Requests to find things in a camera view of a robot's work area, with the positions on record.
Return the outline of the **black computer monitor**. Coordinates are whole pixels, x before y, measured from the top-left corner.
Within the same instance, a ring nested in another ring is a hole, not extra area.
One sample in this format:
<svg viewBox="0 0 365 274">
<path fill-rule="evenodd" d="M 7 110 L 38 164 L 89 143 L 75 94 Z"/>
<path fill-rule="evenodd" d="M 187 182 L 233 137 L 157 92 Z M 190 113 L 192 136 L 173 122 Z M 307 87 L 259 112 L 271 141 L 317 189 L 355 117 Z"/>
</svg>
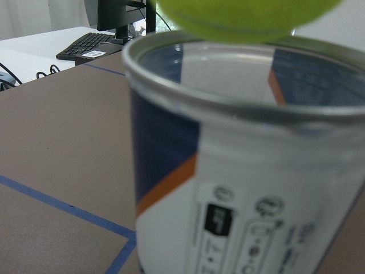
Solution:
<svg viewBox="0 0 365 274">
<path fill-rule="evenodd" d="M 129 40 L 129 25 L 145 19 L 147 34 L 156 31 L 155 1 L 98 1 L 97 30 L 115 30 L 113 43 L 124 45 Z"/>
</svg>

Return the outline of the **white tennis ball can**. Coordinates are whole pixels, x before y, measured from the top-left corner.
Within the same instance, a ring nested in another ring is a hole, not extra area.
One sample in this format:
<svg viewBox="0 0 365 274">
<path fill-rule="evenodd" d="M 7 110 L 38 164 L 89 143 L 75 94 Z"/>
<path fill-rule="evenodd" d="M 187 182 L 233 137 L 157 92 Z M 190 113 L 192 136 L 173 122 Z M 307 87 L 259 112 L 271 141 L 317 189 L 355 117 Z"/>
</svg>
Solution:
<svg viewBox="0 0 365 274">
<path fill-rule="evenodd" d="M 363 273 L 364 53 L 181 31 L 123 50 L 142 273 Z"/>
</svg>

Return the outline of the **yellow tennis ball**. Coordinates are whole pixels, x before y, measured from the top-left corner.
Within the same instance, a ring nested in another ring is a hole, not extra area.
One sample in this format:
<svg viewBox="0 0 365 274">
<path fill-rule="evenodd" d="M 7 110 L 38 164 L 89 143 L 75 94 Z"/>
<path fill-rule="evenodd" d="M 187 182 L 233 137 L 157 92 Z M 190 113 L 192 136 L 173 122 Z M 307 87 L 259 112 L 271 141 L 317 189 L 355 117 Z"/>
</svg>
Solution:
<svg viewBox="0 0 365 274">
<path fill-rule="evenodd" d="M 288 36 L 340 4 L 339 1 L 157 1 L 182 30 L 200 39 L 261 43 Z"/>
</svg>

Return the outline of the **black keyboard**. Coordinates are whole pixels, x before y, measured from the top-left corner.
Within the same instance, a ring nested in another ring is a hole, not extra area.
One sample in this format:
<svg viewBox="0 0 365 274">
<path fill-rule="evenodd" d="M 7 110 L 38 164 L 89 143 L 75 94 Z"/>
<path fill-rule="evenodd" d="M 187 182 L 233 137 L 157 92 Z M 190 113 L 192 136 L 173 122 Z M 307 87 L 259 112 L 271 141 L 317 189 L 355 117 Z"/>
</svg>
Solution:
<svg viewBox="0 0 365 274">
<path fill-rule="evenodd" d="M 113 43 L 113 35 L 102 33 L 87 33 L 72 42 L 66 49 L 56 54 L 56 59 L 74 61 L 75 56 L 92 50 L 112 51 L 122 49 L 122 45 Z"/>
</svg>

